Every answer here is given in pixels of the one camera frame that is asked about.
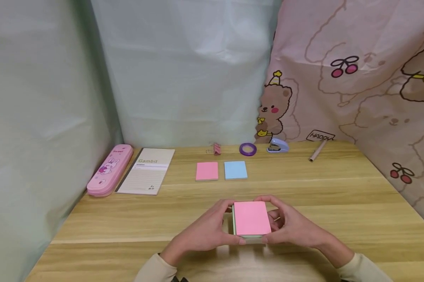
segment purple tape roll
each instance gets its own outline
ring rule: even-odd
[[[244,148],[251,148],[251,151],[247,152],[244,150]],[[246,155],[247,157],[250,157],[256,154],[257,147],[253,143],[243,143],[242,145],[240,145],[239,151],[242,155]]]

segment white paper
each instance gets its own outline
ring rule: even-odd
[[[126,143],[252,142],[280,3],[92,1]]]
[[[0,282],[25,280],[119,128],[70,2],[0,0]]]

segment pink pencil case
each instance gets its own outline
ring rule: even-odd
[[[116,187],[119,178],[129,163],[134,149],[131,145],[116,145],[105,158],[98,171],[87,184],[87,192],[95,197],[106,197]]]

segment blue sticky note pad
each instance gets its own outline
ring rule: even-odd
[[[225,161],[224,177],[227,179],[247,179],[245,161]]]

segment stack of sticky notes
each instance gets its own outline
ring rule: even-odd
[[[225,161],[224,162],[224,177],[229,179],[247,179],[245,161]]]
[[[271,232],[265,202],[235,202],[232,217],[234,235],[247,244],[260,244],[262,236]]]
[[[218,180],[218,162],[197,163],[196,181]]]

